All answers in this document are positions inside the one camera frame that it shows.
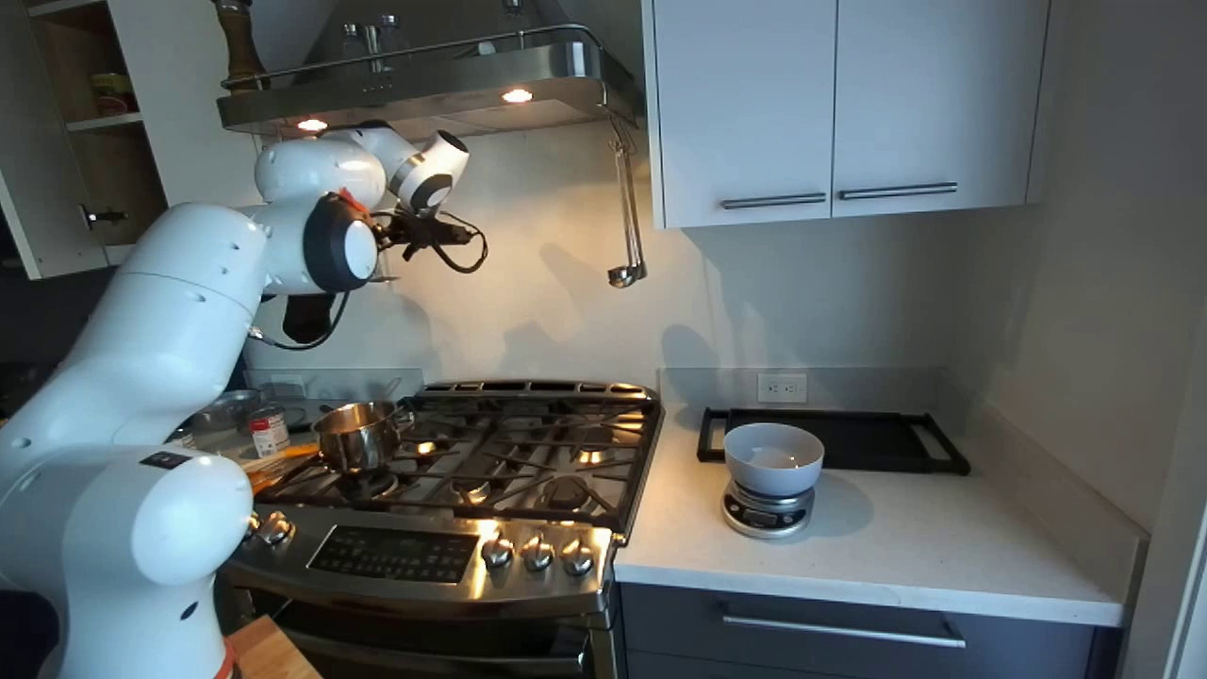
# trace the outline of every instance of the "cabinet handle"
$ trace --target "cabinet handle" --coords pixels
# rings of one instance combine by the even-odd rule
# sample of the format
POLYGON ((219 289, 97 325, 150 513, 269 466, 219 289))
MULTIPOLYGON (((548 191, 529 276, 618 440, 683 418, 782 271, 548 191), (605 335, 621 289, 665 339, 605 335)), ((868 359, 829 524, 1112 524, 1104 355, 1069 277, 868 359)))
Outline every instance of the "cabinet handle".
POLYGON ((736 195, 736 200, 719 200, 719 212, 757 212, 757 206, 791 206, 791 203, 826 203, 826 191, 736 195))
POLYGON ((791 628, 791 635, 829 635, 890 646, 928 646, 928 650, 968 650, 968 642, 943 618, 943 635, 904 635, 904 628, 868 628, 868 626, 829 626, 829 623, 795 623, 795 618, 755 618, 755 614, 719 614, 723 626, 757 626, 757 628, 791 628))
POLYGON ((115 206, 96 212, 96 206, 79 203, 79 220, 86 228, 97 228, 97 227, 121 223, 123 212, 115 212, 115 206))
POLYGON ((958 191, 958 179, 839 188, 839 200, 895 200, 895 195, 946 195, 946 191, 958 191))

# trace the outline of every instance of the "gas stove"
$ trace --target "gas stove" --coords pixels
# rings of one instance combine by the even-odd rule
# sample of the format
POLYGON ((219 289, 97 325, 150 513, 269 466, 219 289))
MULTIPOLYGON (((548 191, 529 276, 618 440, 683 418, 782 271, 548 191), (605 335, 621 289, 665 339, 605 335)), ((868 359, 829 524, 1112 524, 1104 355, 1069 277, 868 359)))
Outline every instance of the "gas stove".
POLYGON ((340 474, 316 455, 255 495, 255 528, 219 574, 243 618, 277 614, 321 661, 376 655, 399 675, 497 675, 518 655, 616 675, 612 559, 658 447, 658 392, 443 379, 391 411, 384 466, 340 474), (460 642, 449 661, 433 628, 479 628, 484 650, 460 642))

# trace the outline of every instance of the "oven handle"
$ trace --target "oven handle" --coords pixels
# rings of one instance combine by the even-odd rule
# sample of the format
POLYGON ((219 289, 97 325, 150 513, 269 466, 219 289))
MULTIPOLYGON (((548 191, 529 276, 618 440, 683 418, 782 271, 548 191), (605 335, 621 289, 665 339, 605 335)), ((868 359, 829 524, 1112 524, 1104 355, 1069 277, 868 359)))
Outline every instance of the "oven handle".
POLYGON ((399 651, 399 650, 376 650, 376 646, 347 646, 331 637, 315 637, 288 628, 284 635, 315 650, 321 655, 345 655, 360 665, 376 665, 376 669, 403 669, 403 670, 497 670, 497 675, 580 675, 585 670, 585 651, 568 655, 447 655, 447 651, 399 651))

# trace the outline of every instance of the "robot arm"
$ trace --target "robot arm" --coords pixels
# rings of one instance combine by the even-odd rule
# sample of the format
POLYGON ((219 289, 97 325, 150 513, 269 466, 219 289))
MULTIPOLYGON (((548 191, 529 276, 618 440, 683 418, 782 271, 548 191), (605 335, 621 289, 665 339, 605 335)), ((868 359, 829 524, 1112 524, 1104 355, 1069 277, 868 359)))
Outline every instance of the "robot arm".
POLYGON ((288 140, 255 161, 262 206, 180 203, 145 235, 0 430, 0 589, 38 591, 62 623, 42 675, 221 675, 213 582, 247 535, 248 479, 164 440, 225 387, 265 295, 361 286, 367 212, 433 212, 460 171, 460 144, 410 149, 387 129, 288 140))

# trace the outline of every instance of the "countertop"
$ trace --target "countertop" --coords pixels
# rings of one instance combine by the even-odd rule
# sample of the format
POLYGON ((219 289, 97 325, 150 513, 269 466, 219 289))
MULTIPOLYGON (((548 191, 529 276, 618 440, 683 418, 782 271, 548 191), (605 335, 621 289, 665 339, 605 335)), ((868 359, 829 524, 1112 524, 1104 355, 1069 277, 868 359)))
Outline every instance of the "countertop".
POLYGON ((1119 626, 1098 589, 976 466, 973 474, 824 471, 810 520, 783 540, 728 528, 723 464, 703 464, 703 416, 669 406, 621 583, 928 608, 1119 626))

